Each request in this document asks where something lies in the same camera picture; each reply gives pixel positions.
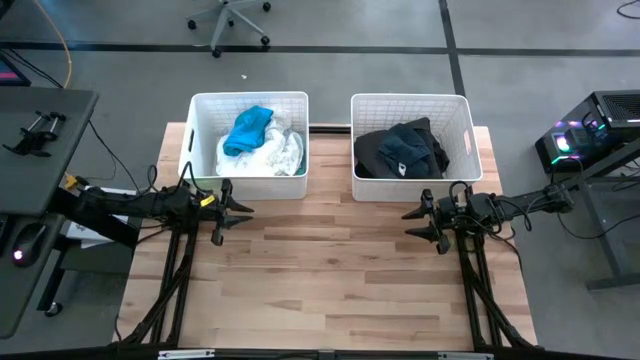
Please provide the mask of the white plastic laundry basket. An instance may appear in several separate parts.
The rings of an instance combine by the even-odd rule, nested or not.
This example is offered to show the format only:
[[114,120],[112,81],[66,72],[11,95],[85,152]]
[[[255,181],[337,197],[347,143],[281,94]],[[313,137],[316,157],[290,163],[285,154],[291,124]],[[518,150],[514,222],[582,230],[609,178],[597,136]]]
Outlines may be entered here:
[[238,200],[297,200],[307,194],[310,167],[308,95],[302,91],[199,93],[191,98],[178,169],[193,165],[195,180],[206,190],[220,190],[223,176],[214,167],[218,141],[242,112],[257,105],[282,114],[304,141],[306,172],[301,176],[231,177]]
[[417,202],[424,189],[448,195],[455,181],[472,185],[483,177],[479,148],[467,99],[454,94],[360,93],[351,97],[351,142],[373,131],[426,117],[450,164],[440,179],[371,179],[352,176],[359,202]]

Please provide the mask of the computer monitor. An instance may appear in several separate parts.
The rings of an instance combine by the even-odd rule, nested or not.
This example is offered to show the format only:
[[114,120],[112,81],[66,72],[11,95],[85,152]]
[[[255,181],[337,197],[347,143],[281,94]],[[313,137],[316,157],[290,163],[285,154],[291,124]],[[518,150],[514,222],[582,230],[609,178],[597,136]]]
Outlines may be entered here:
[[31,81],[5,56],[0,54],[0,86],[29,87],[30,85]]

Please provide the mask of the dark grey garment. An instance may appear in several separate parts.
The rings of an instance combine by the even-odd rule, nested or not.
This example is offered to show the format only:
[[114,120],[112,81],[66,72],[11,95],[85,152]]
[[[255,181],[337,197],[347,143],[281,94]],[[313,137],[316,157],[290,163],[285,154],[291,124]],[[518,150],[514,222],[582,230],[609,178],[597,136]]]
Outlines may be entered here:
[[[408,124],[410,126],[430,130],[430,120],[426,117],[419,118],[408,123],[397,124]],[[400,179],[394,177],[393,174],[377,157],[378,146],[381,142],[382,137],[389,129],[373,131],[356,139],[354,143],[354,155],[357,160],[356,174],[359,177],[377,179]]]

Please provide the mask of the black table edge rail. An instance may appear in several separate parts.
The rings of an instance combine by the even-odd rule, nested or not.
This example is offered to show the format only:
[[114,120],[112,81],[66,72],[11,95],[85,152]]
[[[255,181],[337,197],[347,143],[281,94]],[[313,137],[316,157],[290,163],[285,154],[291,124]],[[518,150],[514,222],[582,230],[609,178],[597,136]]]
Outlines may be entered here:
[[[285,349],[214,349],[216,356],[199,360],[437,360],[438,352],[473,351],[383,351],[383,350],[285,350]],[[163,350],[156,346],[123,346],[110,344],[101,347],[11,353],[0,360],[157,360]],[[588,354],[546,351],[541,348],[521,350],[489,350],[476,353],[492,354],[494,360],[630,360]]]

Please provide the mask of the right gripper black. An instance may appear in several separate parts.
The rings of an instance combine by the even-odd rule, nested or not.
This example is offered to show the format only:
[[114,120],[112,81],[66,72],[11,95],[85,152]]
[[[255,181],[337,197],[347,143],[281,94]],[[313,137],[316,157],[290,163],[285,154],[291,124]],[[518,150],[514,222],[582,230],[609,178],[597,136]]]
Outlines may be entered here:
[[405,233],[429,242],[435,242],[437,252],[446,254],[451,243],[444,233],[445,230],[462,230],[471,234],[489,234],[495,230],[495,225],[489,215],[481,215],[470,208],[471,201],[468,201],[464,207],[457,205],[450,198],[444,198],[444,201],[445,208],[436,205],[432,191],[425,189],[422,192],[422,203],[419,207],[404,214],[402,219],[422,219],[428,216],[429,225],[411,228]]

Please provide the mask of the white paper sheet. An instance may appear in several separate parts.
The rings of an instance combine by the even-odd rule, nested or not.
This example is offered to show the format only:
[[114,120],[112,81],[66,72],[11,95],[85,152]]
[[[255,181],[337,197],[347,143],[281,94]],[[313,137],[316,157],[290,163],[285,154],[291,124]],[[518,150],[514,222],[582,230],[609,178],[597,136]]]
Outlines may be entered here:
[[[96,186],[89,186],[87,189],[89,188],[96,188],[96,189],[99,188],[100,190],[102,190],[104,193],[107,193],[107,194],[136,195],[136,192],[134,190],[109,188],[109,187],[96,187]],[[132,223],[129,222],[129,216],[120,215],[117,213],[116,214],[107,213],[107,215],[115,218],[120,223],[133,228]],[[125,238],[124,241],[115,241],[109,237],[106,237],[96,232],[92,228],[88,228],[84,225],[81,225],[77,222],[73,222],[70,220],[66,221],[65,227],[66,227],[65,228],[66,230],[65,232],[61,233],[61,235],[65,235],[66,238],[70,240],[79,241],[82,249],[87,249],[87,248],[95,247],[99,245],[107,245],[111,243],[113,244],[118,243],[121,245],[125,245],[129,248],[134,248],[135,246],[134,240],[131,240],[131,241],[127,240],[129,239],[129,237]]]

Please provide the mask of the black computer mouse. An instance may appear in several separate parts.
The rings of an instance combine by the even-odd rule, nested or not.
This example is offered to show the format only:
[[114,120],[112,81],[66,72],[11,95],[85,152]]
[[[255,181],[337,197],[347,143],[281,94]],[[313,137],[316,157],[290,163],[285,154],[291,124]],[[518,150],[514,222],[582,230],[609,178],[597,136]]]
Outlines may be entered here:
[[47,232],[47,226],[42,223],[30,223],[22,228],[12,247],[12,263],[17,267],[33,265],[40,256]]

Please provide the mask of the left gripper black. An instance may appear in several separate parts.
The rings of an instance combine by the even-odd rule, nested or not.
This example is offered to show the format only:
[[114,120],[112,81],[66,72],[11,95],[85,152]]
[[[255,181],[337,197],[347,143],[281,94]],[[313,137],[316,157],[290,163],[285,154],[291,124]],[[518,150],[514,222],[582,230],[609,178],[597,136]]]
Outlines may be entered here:
[[[216,195],[212,190],[201,190],[199,188],[197,188],[195,192],[195,199],[199,206],[199,209],[197,212],[198,219],[202,221],[213,221],[215,223],[215,227],[211,236],[211,242],[214,245],[223,244],[223,241],[224,241],[224,237],[222,235],[223,227],[225,229],[231,229],[236,225],[239,225],[241,223],[244,223],[253,219],[252,216],[246,216],[246,215],[239,215],[239,216],[227,215],[228,209],[231,211],[244,212],[244,213],[254,212],[253,209],[238,203],[231,197],[232,189],[233,189],[233,186],[231,181],[229,179],[224,179],[222,181],[220,193],[218,195]],[[208,197],[209,195],[214,195],[215,201],[206,207],[201,207],[200,201]]]

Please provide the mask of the office chair base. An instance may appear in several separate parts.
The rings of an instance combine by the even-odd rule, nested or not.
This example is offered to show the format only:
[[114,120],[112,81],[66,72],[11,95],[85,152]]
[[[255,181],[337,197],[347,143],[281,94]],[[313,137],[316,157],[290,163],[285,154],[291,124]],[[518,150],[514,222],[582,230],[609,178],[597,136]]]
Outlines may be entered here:
[[263,47],[270,45],[270,38],[264,30],[247,18],[242,10],[252,7],[260,3],[262,10],[266,13],[271,11],[272,5],[269,1],[264,0],[217,0],[217,5],[209,10],[201,11],[186,17],[187,28],[196,30],[199,22],[205,19],[215,20],[215,29],[211,36],[209,47],[211,55],[218,59],[222,55],[222,51],[218,47],[218,42],[226,28],[233,28],[236,21],[243,22],[252,28],[252,30],[261,36],[260,42]]

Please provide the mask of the white cloth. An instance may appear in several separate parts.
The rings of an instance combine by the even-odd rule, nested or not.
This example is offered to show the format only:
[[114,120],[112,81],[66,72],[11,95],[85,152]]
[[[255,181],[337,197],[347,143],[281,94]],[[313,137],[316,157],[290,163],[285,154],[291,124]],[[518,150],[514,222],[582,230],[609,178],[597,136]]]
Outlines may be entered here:
[[260,147],[227,155],[224,145],[229,134],[217,144],[215,171],[224,177],[294,176],[301,171],[305,155],[302,136],[292,129],[289,118],[273,117],[265,129]]

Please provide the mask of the black clamp tool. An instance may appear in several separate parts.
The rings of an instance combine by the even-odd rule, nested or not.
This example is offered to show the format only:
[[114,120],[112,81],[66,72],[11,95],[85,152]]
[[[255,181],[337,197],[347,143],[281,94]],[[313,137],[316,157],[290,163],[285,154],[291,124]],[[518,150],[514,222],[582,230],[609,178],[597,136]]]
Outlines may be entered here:
[[[41,111],[36,111],[35,114],[38,118],[28,127],[20,128],[20,134],[22,139],[15,146],[8,146],[3,144],[2,147],[9,152],[20,155],[33,155],[36,157],[47,158],[51,154],[44,151],[43,148],[48,142],[54,142],[57,140],[58,135],[55,130],[59,122],[65,122],[67,117],[58,112],[50,112],[45,114]],[[39,131],[37,127],[42,121],[49,121],[52,123],[51,127],[46,131]]]

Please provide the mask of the teal cloth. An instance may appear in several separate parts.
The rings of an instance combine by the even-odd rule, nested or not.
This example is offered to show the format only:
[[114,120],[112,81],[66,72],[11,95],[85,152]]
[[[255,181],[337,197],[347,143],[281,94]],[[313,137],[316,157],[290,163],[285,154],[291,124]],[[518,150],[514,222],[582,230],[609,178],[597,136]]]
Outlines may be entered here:
[[223,143],[227,156],[238,156],[261,147],[265,142],[266,127],[271,122],[273,111],[253,106],[236,117],[234,126]]

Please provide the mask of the dark grey desk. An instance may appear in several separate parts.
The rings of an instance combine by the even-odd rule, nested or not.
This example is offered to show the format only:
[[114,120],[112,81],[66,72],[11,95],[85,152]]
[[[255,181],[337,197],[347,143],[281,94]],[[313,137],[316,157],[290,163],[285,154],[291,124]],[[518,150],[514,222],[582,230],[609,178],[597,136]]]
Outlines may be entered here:
[[[98,99],[96,92],[88,90],[0,88],[0,339],[15,334],[65,223],[63,215],[51,210],[51,202]],[[28,128],[38,118],[36,111],[67,117],[56,127],[57,140],[43,148],[51,156],[20,156],[4,149],[3,144],[18,144],[20,128]],[[29,267],[17,267],[11,260],[12,247],[20,230],[30,223],[42,223],[48,232],[38,260]]]

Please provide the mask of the black computer tower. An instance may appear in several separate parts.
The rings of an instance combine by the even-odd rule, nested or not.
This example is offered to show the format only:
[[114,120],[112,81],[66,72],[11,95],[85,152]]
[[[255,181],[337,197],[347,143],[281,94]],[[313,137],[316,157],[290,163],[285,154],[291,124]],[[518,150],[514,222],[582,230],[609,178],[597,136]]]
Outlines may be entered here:
[[535,142],[544,172],[574,172],[640,137],[640,90],[594,91]]

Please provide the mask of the black side table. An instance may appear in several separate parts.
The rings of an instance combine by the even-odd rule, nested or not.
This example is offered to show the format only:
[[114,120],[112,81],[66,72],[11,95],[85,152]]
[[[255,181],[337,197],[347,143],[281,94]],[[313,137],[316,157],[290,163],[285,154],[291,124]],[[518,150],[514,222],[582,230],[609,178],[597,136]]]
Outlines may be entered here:
[[577,175],[564,179],[564,186],[569,191],[577,191],[582,196],[589,219],[596,225],[598,233],[595,235],[578,235],[566,226],[560,214],[557,215],[557,218],[566,234],[581,240],[598,240],[612,272],[612,276],[609,278],[587,281],[585,285],[590,291],[640,285],[640,272],[632,271],[630,260],[626,255],[625,242],[623,240],[617,241],[612,237],[612,233],[622,225],[628,225],[636,221],[640,227],[640,212],[628,215],[616,223],[609,224],[606,222],[603,212],[599,210],[591,190],[592,182],[614,182],[614,186],[630,182],[629,187],[640,185],[640,177],[607,177],[607,174],[624,167],[628,162],[638,157],[640,157],[640,139],[624,145],[621,149],[607,155],[587,168],[584,168],[578,158],[573,157],[554,160],[551,164],[551,182],[555,181],[555,174],[562,163],[574,162],[578,164]]

